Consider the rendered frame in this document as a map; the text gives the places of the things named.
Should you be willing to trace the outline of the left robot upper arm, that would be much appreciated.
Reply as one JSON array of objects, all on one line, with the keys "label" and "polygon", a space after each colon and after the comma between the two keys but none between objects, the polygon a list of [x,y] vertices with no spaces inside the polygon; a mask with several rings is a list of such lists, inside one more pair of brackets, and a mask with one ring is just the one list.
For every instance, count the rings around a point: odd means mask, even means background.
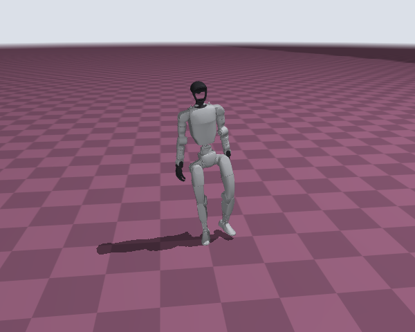
[{"label": "left robot upper arm", "polygon": [[218,135],[224,136],[228,134],[228,129],[224,126],[225,124],[225,110],[224,108],[219,104],[213,104],[215,110],[216,110],[216,123],[218,126]]}]

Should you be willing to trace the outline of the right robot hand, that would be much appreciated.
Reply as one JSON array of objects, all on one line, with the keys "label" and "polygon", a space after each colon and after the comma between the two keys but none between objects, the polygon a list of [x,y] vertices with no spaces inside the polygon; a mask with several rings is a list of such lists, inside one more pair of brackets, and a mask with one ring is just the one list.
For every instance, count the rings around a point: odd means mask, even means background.
[{"label": "right robot hand", "polygon": [[[182,168],[183,167],[183,161],[181,161],[179,163],[179,166],[176,164],[176,176],[179,178],[179,180],[181,181],[185,181],[183,179],[185,179],[184,175],[182,174]],[[183,179],[182,179],[183,178]]]}]

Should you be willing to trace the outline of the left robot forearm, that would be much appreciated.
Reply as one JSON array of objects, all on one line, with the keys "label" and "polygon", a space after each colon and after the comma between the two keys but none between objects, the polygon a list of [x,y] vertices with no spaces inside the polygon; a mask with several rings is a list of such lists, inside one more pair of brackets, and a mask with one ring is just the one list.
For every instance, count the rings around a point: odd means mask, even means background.
[{"label": "left robot forearm", "polygon": [[230,150],[230,143],[229,143],[229,140],[228,140],[228,134],[226,134],[226,135],[224,135],[224,136],[221,136],[220,137],[220,139],[221,139],[221,142],[222,142],[222,147],[223,147],[223,153],[226,155],[226,152],[229,150],[230,151],[230,153],[231,153],[231,150]]}]

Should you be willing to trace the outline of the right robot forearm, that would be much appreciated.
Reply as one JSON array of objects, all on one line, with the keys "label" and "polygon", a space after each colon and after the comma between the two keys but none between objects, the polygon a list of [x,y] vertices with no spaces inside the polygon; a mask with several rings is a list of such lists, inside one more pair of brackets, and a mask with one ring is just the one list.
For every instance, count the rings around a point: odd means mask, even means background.
[{"label": "right robot forearm", "polygon": [[177,151],[176,151],[176,161],[175,161],[175,163],[178,166],[179,166],[179,163],[184,160],[184,150],[185,150],[185,145],[179,145],[179,144],[180,144],[180,138],[178,137],[177,143],[176,143]]}]

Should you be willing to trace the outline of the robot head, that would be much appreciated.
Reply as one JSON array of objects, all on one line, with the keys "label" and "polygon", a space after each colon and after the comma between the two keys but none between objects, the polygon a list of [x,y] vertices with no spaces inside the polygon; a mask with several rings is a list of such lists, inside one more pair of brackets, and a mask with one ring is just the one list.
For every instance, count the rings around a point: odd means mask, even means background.
[{"label": "robot head", "polygon": [[[205,100],[206,100],[206,97],[207,97],[207,87],[203,82],[200,82],[200,81],[193,82],[191,87],[190,87],[190,91],[192,92],[192,94],[193,94],[193,96],[196,100],[196,104],[198,105],[195,108],[201,109],[201,108],[204,108],[204,107],[207,106],[207,105],[203,105]],[[200,94],[201,92],[205,92],[205,97],[201,98],[201,99],[197,99],[196,96],[195,96],[195,93]]]}]

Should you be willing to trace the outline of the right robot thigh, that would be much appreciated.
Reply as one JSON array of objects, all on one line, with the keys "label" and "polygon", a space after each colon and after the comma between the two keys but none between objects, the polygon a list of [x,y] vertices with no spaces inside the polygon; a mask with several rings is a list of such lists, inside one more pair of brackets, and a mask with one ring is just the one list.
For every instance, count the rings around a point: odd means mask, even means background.
[{"label": "right robot thigh", "polygon": [[192,175],[192,186],[196,197],[197,204],[202,203],[207,205],[207,196],[204,195],[204,173],[201,160],[196,160],[189,165],[189,170]]}]

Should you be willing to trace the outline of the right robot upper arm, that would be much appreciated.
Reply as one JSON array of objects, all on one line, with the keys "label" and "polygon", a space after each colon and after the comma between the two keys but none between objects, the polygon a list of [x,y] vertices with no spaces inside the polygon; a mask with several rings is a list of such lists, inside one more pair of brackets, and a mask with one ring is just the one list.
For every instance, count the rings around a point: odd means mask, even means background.
[{"label": "right robot upper arm", "polygon": [[180,138],[179,145],[187,144],[187,137],[185,137],[187,121],[190,118],[190,111],[185,110],[178,113],[178,137]]}]

